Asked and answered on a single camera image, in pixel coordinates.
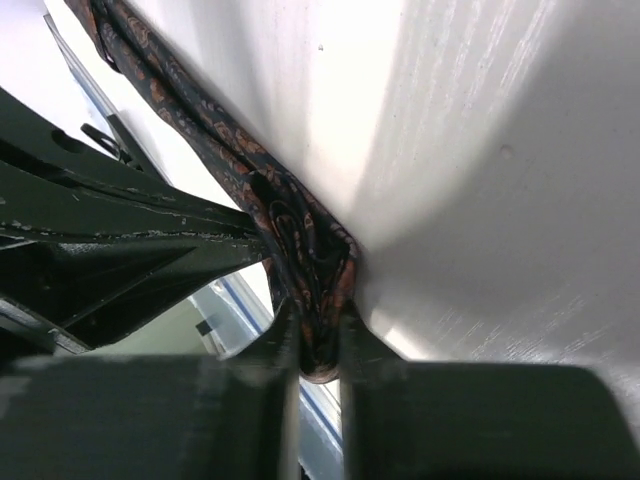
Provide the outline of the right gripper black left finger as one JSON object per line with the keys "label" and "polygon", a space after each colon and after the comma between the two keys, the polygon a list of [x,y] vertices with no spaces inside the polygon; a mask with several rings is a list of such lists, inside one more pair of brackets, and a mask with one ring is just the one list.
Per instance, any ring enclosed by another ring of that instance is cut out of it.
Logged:
{"label": "right gripper black left finger", "polygon": [[189,438],[209,355],[35,356],[1,377],[5,479],[202,479]]}

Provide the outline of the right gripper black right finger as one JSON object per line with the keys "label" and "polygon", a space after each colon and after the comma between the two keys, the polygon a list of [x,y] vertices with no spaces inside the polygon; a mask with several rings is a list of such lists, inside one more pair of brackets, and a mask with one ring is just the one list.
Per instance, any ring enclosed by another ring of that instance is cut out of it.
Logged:
{"label": "right gripper black right finger", "polygon": [[348,479],[624,479],[628,425],[567,365],[409,361],[347,306],[340,320]]}

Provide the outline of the dark brown floral tie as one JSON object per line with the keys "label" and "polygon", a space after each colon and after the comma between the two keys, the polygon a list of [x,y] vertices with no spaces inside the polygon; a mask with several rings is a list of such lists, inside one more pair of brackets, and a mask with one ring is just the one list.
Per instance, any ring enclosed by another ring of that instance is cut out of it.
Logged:
{"label": "dark brown floral tie", "polygon": [[300,372],[338,378],[339,321],[353,299],[358,247],[306,187],[183,68],[124,1],[70,1],[102,60],[194,150],[262,238],[272,305],[301,314]]}

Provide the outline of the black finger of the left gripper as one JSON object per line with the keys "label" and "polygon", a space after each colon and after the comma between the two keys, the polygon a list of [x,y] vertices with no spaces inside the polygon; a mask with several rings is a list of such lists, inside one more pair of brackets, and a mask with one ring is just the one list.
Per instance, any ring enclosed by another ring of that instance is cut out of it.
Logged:
{"label": "black finger of the left gripper", "polygon": [[1,94],[1,232],[32,240],[255,240],[244,213],[189,195],[68,136]]}
{"label": "black finger of the left gripper", "polygon": [[257,240],[1,235],[1,347],[95,350],[212,281],[261,261]]}

